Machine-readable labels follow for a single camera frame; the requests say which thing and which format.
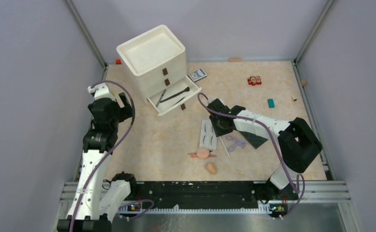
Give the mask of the beige makeup sponge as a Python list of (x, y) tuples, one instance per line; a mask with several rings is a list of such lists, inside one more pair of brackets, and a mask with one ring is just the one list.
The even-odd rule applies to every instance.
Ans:
[(205, 168), (210, 174), (217, 174), (217, 169), (213, 162), (207, 163)]

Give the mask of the white plastic drawer organizer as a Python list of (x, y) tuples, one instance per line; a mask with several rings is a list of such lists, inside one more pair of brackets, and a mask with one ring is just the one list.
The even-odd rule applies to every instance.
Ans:
[[(201, 91), (188, 77), (185, 46), (166, 25), (156, 26), (118, 45), (116, 51), (126, 67), (127, 77), (142, 100), (156, 110), (161, 121), (186, 112)], [(189, 92), (155, 107), (164, 89), (163, 99), (186, 87), (190, 88)], [(185, 99), (172, 106), (182, 97)]]

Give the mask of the black makeup brush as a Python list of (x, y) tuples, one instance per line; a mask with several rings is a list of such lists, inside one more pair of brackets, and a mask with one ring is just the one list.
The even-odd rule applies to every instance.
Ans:
[(174, 98), (174, 97), (177, 97), (177, 96), (181, 95), (181, 94), (184, 93), (184, 92), (189, 92), (189, 91), (190, 91), (190, 88), (189, 88), (189, 87), (186, 87), (184, 90), (182, 90), (182, 91), (180, 91), (180, 92), (178, 92), (178, 93), (175, 93), (175, 94), (171, 95), (170, 97), (167, 97), (167, 98), (165, 98), (165, 99), (160, 100), (159, 103), (162, 103), (162, 102), (168, 101), (168, 100), (170, 100), (170, 99), (172, 99), (172, 98)]

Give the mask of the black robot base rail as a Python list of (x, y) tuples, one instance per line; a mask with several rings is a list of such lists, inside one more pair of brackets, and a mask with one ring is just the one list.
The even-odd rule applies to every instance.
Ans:
[(264, 181), (145, 181), (131, 184), (127, 201), (149, 199), (155, 209), (251, 209), (264, 203), (297, 200), (290, 186), (278, 190)]

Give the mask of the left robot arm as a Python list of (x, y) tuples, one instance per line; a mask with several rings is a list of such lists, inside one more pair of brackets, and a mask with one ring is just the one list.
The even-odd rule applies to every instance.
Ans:
[(100, 202), (103, 175), (113, 150), (130, 132), (118, 137), (119, 124), (135, 120), (135, 105), (130, 95), (122, 92), (120, 107), (114, 97), (104, 97), (88, 105), (93, 119), (83, 138), (81, 173), (71, 208), (64, 219), (59, 219), (59, 232), (109, 232), (112, 230), (114, 207), (124, 199), (136, 197), (138, 187), (132, 182), (119, 180), (109, 197)]

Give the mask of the silver eyeliner pencil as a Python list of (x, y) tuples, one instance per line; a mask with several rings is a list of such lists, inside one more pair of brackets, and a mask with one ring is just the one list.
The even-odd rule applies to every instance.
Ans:
[(162, 94), (160, 95), (159, 99), (158, 99), (158, 102), (156, 103), (155, 107), (158, 107), (159, 104), (161, 103), (163, 97), (164, 97), (164, 94), (166, 93), (166, 89), (163, 90)]

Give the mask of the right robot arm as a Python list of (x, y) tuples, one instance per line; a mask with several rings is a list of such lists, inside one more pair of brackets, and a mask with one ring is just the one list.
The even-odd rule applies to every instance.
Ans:
[(287, 186), (294, 188), (292, 181), (307, 170), (323, 149), (311, 127), (300, 117), (291, 121), (269, 118), (242, 106), (229, 108), (220, 99), (205, 108), (218, 137), (239, 131), (272, 142), (280, 162), (267, 181), (266, 192), (272, 199), (280, 199)]

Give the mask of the peach powder puff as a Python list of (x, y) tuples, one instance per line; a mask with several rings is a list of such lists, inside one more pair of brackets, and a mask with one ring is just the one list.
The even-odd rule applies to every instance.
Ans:
[(202, 147), (196, 151), (196, 156), (200, 159), (206, 159), (210, 156), (210, 153), (209, 149)]

